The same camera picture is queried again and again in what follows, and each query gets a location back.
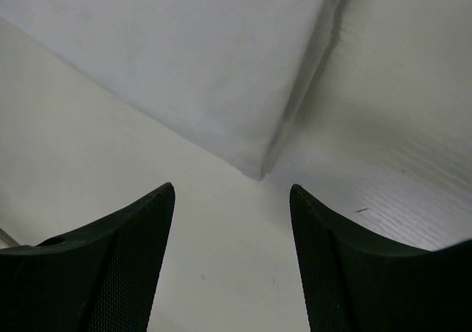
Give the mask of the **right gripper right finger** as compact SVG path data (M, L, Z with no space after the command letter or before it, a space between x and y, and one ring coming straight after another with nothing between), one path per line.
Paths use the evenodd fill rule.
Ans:
M291 225L312 331L469 331L471 242L427 251L374 233L299 185Z

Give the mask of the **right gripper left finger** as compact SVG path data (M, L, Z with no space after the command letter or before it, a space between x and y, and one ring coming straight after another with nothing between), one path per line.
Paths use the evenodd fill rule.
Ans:
M176 194L134 203L36 246L1 251L3 331L146 331Z

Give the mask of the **white skirt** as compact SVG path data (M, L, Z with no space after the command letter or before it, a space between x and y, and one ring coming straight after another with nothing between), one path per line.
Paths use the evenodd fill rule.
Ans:
M1 0L1 17L246 176L270 171L342 0Z

